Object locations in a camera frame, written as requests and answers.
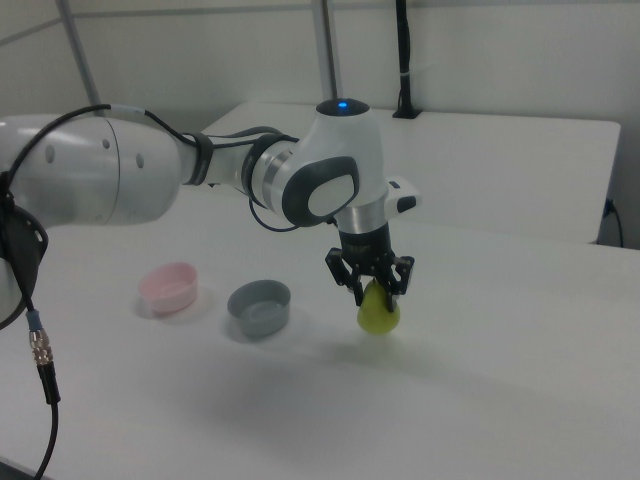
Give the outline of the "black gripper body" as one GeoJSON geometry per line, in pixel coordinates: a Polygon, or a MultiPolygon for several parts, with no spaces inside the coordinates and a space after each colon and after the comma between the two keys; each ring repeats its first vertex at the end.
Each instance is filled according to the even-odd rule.
{"type": "Polygon", "coordinates": [[[390,277],[395,254],[391,247],[389,224],[366,233],[339,232],[342,258],[361,274],[390,277]]]}

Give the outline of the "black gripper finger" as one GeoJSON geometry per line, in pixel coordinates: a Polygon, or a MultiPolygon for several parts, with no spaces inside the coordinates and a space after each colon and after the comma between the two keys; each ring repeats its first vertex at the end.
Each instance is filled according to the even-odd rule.
{"type": "Polygon", "coordinates": [[[384,306],[395,310],[397,299],[407,293],[415,259],[411,256],[384,256],[374,266],[374,277],[382,287],[384,306]]]}
{"type": "Polygon", "coordinates": [[[364,299],[360,265],[348,259],[344,251],[339,248],[331,248],[325,257],[325,262],[335,283],[346,287],[353,294],[355,304],[360,306],[364,299]]]}

